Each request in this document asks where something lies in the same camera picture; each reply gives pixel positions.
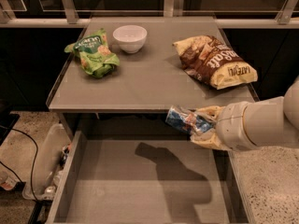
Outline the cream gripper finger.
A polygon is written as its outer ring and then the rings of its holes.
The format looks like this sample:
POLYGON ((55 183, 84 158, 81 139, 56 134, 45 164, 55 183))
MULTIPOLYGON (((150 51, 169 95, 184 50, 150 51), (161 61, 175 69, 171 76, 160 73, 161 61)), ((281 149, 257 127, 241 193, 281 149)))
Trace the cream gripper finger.
POLYGON ((207 119, 217 119, 221 111, 224 109, 223 106, 212 105, 202 108, 197 108, 195 112, 207 119))
POLYGON ((204 148, 215 149, 215 150, 229 150, 229 148, 223 144, 220 138, 214 131, 202 133, 201 135, 193 134, 191 141, 196 145, 204 148))

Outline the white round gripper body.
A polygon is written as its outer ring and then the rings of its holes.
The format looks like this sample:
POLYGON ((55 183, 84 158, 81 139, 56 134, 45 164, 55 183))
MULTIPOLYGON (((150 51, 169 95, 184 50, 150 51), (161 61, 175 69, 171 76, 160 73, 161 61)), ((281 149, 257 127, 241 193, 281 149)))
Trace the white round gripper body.
POLYGON ((244 128, 244 113, 249 102, 229 104, 220 112, 216 123, 219 139, 233 151, 257 148, 248 138, 244 128))

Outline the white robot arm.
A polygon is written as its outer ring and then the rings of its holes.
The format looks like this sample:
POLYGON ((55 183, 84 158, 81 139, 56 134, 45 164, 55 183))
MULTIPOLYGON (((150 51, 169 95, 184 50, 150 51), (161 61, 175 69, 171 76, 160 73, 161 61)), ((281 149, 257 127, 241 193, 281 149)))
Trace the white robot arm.
POLYGON ((298 148, 299 77, 284 96, 255 103, 209 106, 201 111, 216 119, 215 128, 191 136, 191 141, 201 147, 233 151, 272 146, 298 148))

